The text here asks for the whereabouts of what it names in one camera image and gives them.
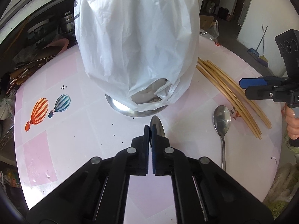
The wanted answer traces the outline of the right hand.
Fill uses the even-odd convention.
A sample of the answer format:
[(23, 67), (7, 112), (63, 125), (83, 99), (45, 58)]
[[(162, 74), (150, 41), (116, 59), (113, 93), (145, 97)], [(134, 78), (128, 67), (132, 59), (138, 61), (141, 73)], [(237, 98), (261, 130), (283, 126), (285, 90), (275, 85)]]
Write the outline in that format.
[(286, 131), (290, 139), (296, 140), (299, 137), (299, 119), (295, 117), (294, 111), (285, 104)]

